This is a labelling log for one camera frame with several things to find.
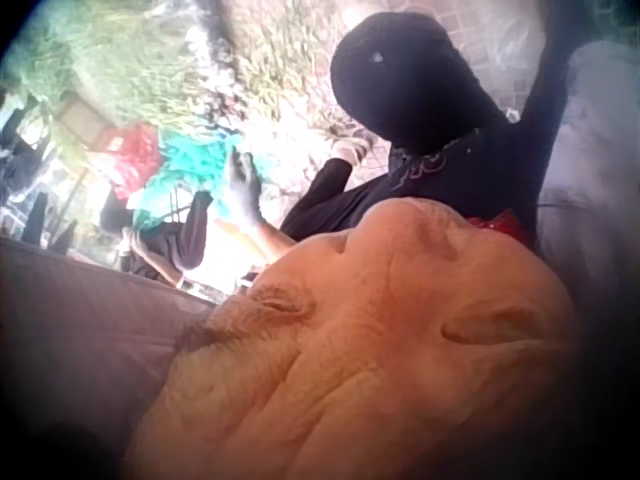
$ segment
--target red cloth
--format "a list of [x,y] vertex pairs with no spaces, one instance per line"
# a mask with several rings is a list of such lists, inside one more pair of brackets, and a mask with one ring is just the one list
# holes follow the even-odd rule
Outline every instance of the red cloth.
[[533,249],[533,242],[527,236],[522,224],[512,210],[505,210],[493,220],[482,220],[480,218],[469,218],[467,221],[478,228],[488,228],[496,232],[504,233],[518,240],[525,247]]
[[163,163],[158,136],[147,124],[113,132],[106,151],[95,154],[93,165],[111,181],[118,198],[128,198],[143,188]]

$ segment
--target person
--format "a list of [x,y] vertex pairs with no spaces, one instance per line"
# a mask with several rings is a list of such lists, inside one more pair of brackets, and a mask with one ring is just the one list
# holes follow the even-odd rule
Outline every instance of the person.
[[121,271],[180,287],[184,272],[195,269],[203,260],[207,242],[207,209],[213,199],[197,192],[182,222],[165,222],[133,232],[133,210],[128,210],[112,190],[100,214],[100,227],[122,235],[118,247]]
[[331,80],[340,106],[393,144],[389,174],[344,192],[352,162],[327,161],[282,232],[301,241],[346,230],[378,202],[413,197],[481,223],[506,218],[535,244],[538,196],[566,104],[568,60],[595,36],[579,3],[545,2],[548,41],[517,124],[481,88],[435,19],[384,12],[364,20],[338,45]]
[[[518,241],[437,202],[381,202],[216,309],[138,424],[123,478],[453,478],[445,457],[471,478],[477,449],[530,408],[540,423],[548,389],[562,396],[573,322]],[[497,451],[477,478],[509,463]]]

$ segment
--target teal fabric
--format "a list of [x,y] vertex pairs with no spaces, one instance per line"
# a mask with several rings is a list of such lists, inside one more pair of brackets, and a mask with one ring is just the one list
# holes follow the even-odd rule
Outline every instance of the teal fabric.
[[[218,216],[229,219],[229,209],[224,200],[224,169],[228,154],[233,147],[240,145],[242,135],[217,129],[210,137],[200,140],[175,132],[161,132],[159,137],[160,153],[165,162],[147,182],[134,215],[134,226],[138,230],[146,230],[170,216],[175,208],[171,204],[171,194],[178,187],[193,193],[211,193]],[[254,153],[254,162],[258,175],[262,179],[268,178],[267,157]]]

